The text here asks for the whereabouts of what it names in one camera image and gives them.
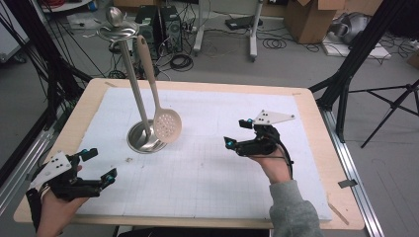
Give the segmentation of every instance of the spoon handle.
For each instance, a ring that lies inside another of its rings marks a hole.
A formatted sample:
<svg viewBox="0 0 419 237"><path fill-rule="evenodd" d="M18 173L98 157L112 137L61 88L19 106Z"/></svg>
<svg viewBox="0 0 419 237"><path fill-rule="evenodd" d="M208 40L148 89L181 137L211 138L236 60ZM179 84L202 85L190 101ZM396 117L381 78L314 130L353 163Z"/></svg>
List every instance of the spoon handle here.
<svg viewBox="0 0 419 237"><path fill-rule="evenodd" d="M138 49L139 58L141 60L142 66L144 67L145 76L147 77L148 83L150 84L151 92L153 93L155 107L156 109L160 109L160 101L157 93L156 79L154 78L154 69L147 41L142 35L140 35L136 38L136 45Z"/></svg>

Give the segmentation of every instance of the white slotted spoon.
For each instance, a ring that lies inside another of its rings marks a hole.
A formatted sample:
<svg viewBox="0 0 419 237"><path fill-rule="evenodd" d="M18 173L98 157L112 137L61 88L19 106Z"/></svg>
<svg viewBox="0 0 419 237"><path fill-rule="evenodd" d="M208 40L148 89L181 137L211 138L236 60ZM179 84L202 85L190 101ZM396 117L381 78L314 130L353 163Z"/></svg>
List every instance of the white slotted spoon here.
<svg viewBox="0 0 419 237"><path fill-rule="evenodd" d="M160 101L157 93L156 81L154 78L154 69L151 62L150 50L147 41L143 36L136 39L139 58L144 67L145 76L150 84L151 92L155 104L155 114L153 129L156 137L165 143L175 141L182 130L182 120L178 113L173 110L163 109L160 107Z"/></svg>

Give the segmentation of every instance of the black strap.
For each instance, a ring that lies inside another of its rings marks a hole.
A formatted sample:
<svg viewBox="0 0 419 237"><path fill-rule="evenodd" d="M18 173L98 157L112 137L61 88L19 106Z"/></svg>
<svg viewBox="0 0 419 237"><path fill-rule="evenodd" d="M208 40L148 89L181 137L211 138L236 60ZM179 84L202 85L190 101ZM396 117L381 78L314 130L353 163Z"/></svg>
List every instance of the black strap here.
<svg viewBox="0 0 419 237"><path fill-rule="evenodd" d="M32 222L34 223L35 231L38 232L42 213L41 195L38 193L37 189L33 188L26 192L26 197L28 199L29 207L31 208Z"/></svg>

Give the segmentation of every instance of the wooden table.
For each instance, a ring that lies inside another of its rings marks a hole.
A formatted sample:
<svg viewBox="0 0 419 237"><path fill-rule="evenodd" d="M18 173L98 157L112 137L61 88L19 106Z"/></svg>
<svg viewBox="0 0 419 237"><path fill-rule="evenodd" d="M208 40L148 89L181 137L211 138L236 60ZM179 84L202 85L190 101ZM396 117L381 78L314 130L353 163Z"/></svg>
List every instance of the wooden table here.
<svg viewBox="0 0 419 237"><path fill-rule="evenodd" d="M140 88L149 88L146 81L139 81ZM321 222L322 229L360 230L365 226L357 203L350 188L341 189L338 182L346 180L339 158L327 132L326 126L315 104L311 92L303 88L244 86L227 84L185 83L158 81L163 90L215 91L230 93L252 93L293 96L297 104L307 139L314 157L322 185L325 189L332 220ZM74 154L80 145L84 132L98 110L103 96L110 87L130 87L127 80L94 79L82 95L70 119L52 146L49 157L57 150L65 148ZM18 206L14 219L17 222L32 222L27 200ZM270 220L255 219L215 219L215 218L169 218L146 216L103 216L76 215L73 223L115 224L143 226L183 226L183 227L230 227L230 228L273 228Z"/></svg>

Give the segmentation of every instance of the white paper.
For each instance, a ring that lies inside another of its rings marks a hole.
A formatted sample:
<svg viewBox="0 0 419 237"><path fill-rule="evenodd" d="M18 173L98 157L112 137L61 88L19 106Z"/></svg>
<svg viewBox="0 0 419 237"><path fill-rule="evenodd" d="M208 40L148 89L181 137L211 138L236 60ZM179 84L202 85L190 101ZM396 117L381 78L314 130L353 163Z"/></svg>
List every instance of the white paper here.
<svg viewBox="0 0 419 237"><path fill-rule="evenodd" d="M313 203L321 220L331 219L292 96L166 90L159 95L162 108L180 115L181 135L156 153L139 154L126 141L140 121L131 88L107 91L79 147L98 148L99 155L82 164L79 176L97 180L113 168L118 176L79 213L269 219L273 202L267 177L259 164L227 150L223 140L253 139L254 130L239 127L238 121L267 110L295 115L275 127L294 160L293 176L303 198ZM141 96L152 119L151 92L142 89Z"/></svg>

